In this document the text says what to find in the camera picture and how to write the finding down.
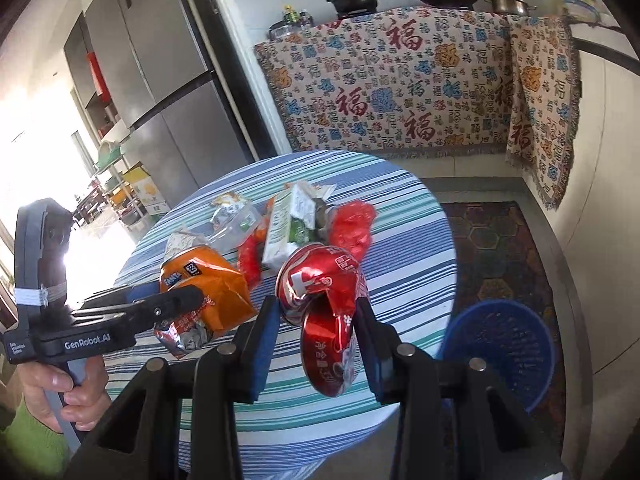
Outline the green sleeve forearm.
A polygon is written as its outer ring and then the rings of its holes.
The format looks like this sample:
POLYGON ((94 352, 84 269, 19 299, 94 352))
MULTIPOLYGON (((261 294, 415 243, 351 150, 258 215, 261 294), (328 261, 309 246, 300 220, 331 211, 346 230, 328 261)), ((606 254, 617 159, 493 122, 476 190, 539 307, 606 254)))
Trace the green sleeve forearm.
POLYGON ((61 479, 69 457, 64 436, 38 422, 24 401, 1 430, 1 473, 11 479, 61 479))

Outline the person's left hand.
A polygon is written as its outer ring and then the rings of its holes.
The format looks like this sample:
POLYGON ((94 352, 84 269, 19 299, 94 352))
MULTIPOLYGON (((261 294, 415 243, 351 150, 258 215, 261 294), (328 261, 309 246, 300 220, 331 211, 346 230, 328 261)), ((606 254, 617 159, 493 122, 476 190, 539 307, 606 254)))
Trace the person's left hand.
POLYGON ((108 376, 102 356, 86 361, 86 376, 80 386, 75 386, 69 374, 52 365, 30 362, 19 365, 16 371, 29 414, 59 434, 62 429, 46 398, 47 391, 62 393, 65 405, 61 417, 80 431, 93 430, 111 405, 105 390, 108 376))

